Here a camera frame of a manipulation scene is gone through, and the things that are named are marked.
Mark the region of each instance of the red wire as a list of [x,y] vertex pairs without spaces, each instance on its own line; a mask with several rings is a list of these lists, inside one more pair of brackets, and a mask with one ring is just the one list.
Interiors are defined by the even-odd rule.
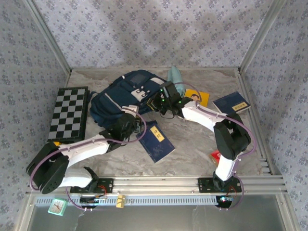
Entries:
[[232,188],[235,191],[235,197],[234,198],[236,198],[237,192],[236,192],[235,188],[233,186],[230,186],[230,188]]
[[229,187],[229,191],[228,191],[228,193],[226,194],[226,196],[228,196],[228,195],[229,195],[229,193],[230,193],[230,189],[231,189],[231,187]]
[[104,196],[106,196],[107,190],[106,190],[105,186],[99,185],[98,187],[101,188],[101,189],[104,189]]

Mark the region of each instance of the chessboard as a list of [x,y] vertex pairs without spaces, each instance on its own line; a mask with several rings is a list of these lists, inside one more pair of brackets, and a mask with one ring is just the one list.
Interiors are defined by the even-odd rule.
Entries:
[[84,140],[88,95],[88,87],[59,89],[48,141],[74,143]]

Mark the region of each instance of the gray marble surface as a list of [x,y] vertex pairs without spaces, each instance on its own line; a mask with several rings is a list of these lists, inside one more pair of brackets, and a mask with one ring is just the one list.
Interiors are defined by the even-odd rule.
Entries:
[[[130,69],[82,69],[73,70],[68,87],[88,86],[97,92],[105,89],[117,77]],[[168,69],[149,69],[160,77],[167,78]],[[210,94],[208,107],[215,110],[212,101],[239,90],[237,79],[232,69],[182,69],[183,81],[193,84],[200,91]],[[97,155],[81,161],[72,167],[91,167],[99,176],[211,176],[215,166],[208,154],[216,150],[214,134],[201,125],[180,118],[164,119],[159,113],[144,115],[147,121],[157,120],[159,127],[170,139],[176,150],[156,164],[148,156],[139,142],[128,144],[110,153]],[[243,122],[249,126],[247,116],[241,114]],[[94,123],[88,113],[86,139],[103,128]],[[237,169],[238,175],[261,174],[260,155],[255,152],[243,158]]]

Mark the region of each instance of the clock face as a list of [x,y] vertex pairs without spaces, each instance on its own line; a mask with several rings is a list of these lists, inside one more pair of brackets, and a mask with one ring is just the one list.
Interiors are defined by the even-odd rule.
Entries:
[[48,210],[49,213],[62,216],[66,208],[67,201],[62,199],[53,199],[51,206]]

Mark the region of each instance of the light blue water bottle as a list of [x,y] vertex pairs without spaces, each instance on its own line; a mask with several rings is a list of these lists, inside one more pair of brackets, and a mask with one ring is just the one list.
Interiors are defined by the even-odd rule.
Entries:
[[[171,69],[168,71],[167,80],[171,81],[173,83],[183,82],[181,73],[175,66],[172,66]],[[185,95],[184,84],[176,84],[175,87],[176,87],[178,93],[180,93],[181,97],[184,97],[184,95]]]

